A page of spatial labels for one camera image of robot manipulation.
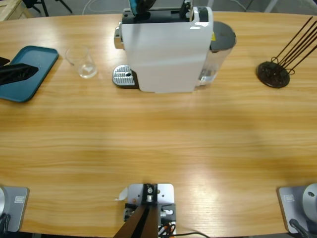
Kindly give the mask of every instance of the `drinking glass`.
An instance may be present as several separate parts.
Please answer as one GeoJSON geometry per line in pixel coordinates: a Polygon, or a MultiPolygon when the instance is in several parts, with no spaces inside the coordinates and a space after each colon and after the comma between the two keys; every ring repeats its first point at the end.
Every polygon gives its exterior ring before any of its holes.
{"type": "Polygon", "coordinates": [[[72,46],[66,51],[67,61],[82,78],[91,78],[98,72],[96,64],[86,46],[72,46]]]}

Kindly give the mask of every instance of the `wooden table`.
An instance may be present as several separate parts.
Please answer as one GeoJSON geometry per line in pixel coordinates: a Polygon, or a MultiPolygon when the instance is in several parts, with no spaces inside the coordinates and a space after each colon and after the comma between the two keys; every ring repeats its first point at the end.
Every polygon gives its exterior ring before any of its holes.
{"type": "Polygon", "coordinates": [[[0,101],[0,183],[30,196],[22,230],[108,237],[123,224],[130,183],[174,184],[178,232],[212,237],[285,232],[276,189],[317,181],[317,54],[272,89],[255,76],[308,19],[303,15],[215,13],[237,45],[215,82],[193,93],[116,88],[126,63],[113,44],[120,15],[0,23],[1,56],[26,45],[60,57],[28,103],[0,101]],[[91,49],[98,76],[80,78],[65,60],[91,49]]]}

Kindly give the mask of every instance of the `metal rods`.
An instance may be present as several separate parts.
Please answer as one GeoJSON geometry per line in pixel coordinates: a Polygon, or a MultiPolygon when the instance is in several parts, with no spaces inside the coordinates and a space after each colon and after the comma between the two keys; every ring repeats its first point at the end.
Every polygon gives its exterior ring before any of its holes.
{"type": "Polygon", "coordinates": [[[310,49],[310,46],[317,39],[317,26],[315,26],[317,21],[312,23],[304,34],[301,34],[312,18],[313,17],[310,17],[308,19],[303,27],[276,57],[272,57],[270,62],[264,62],[257,67],[257,76],[262,83],[273,88],[285,87],[290,81],[289,75],[294,74],[294,69],[317,48],[316,44],[310,49]],[[299,38],[299,40],[290,47],[296,38],[299,38]]]}

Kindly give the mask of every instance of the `black lid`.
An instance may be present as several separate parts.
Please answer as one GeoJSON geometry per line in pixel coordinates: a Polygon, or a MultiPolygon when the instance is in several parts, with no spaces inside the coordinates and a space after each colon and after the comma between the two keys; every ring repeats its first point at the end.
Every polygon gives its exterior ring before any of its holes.
{"type": "Polygon", "coordinates": [[[236,44],[236,34],[227,24],[215,21],[210,49],[213,52],[231,49],[236,44]]]}

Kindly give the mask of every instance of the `teal tray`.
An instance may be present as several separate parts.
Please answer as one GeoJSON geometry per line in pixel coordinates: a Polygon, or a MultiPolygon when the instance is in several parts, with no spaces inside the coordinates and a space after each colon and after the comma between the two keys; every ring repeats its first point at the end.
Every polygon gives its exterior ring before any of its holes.
{"type": "Polygon", "coordinates": [[[0,98],[13,102],[29,101],[58,58],[55,49],[26,46],[14,57],[10,64],[25,63],[39,68],[39,71],[27,80],[0,86],[0,98]]]}

